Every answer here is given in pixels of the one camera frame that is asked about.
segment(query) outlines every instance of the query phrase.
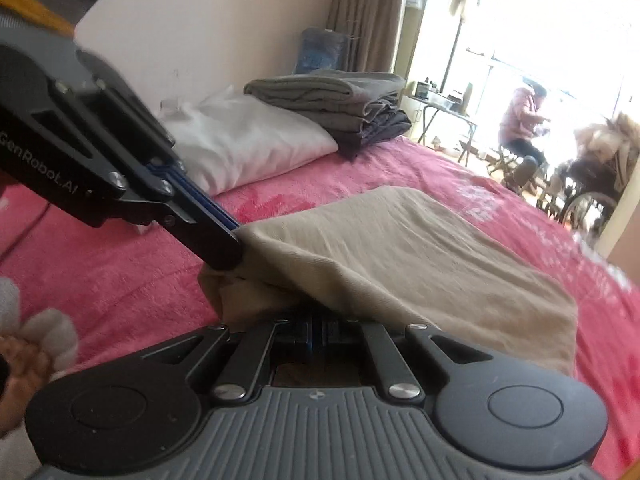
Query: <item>brown curtain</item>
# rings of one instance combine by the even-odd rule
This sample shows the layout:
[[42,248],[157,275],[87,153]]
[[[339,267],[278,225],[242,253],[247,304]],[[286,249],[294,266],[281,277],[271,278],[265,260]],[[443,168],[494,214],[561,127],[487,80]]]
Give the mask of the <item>brown curtain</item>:
[[351,37],[344,69],[391,72],[404,0],[333,0],[327,28]]

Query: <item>beige garment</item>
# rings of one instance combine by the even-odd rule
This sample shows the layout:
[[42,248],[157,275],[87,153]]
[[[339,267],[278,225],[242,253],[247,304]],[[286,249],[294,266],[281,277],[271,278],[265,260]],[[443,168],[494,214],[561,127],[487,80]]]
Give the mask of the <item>beige garment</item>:
[[347,317],[442,330],[570,374],[577,307],[548,276],[415,189],[380,187],[244,225],[233,276],[200,275],[223,322],[244,328],[299,291]]
[[351,36],[348,72],[391,72],[404,0],[332,0],[327,28]]

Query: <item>pink bedspread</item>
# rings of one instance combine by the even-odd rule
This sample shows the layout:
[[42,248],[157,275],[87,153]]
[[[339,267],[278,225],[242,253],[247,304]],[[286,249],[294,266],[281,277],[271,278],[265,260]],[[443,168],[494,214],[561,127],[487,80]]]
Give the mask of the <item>pink bedspread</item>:
[[[300,211],[382,185],[421,189],[558,280],[579,306],[576,376],[607,403],[610,426],[594,463],[613,479],[640,456],[640,291],[585,254],[570,234],[494,181],[399,138],[355,163],[329,155],[225,193],[241,222]],[[44,206],[26,189],[0,203],[0,248]],[[201,294],[200,261],[160,228],[121,221],[99,230],[53,209],[0,269],[20,286],[23,315],[68,313],[89,367],[188,332],[216,317]]]

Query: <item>seated person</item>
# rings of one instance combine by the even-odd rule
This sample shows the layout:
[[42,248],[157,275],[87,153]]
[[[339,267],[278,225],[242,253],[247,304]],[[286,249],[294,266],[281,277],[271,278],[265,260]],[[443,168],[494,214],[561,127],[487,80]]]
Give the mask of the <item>seated person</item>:
[[549,121],[538,113],[545,98],[546,89],[535,82],[518,88],[500,122],[498,141],[514,155],[524,158],[513,173],[504,177],[503,184],[515,192],[520,192],[520,186],[524,186],[537,168],[546,163],[544,153],[531,143],[536,136],[535,126]]

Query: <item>pillow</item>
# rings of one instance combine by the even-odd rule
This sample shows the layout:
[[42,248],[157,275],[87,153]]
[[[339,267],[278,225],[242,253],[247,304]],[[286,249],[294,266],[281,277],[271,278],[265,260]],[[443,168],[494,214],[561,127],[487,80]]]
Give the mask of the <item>pillow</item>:
[[160,120],[175,137],[174,151],[190,179],[210,196],[338,150],[315,122],[232,89],[164,112]]

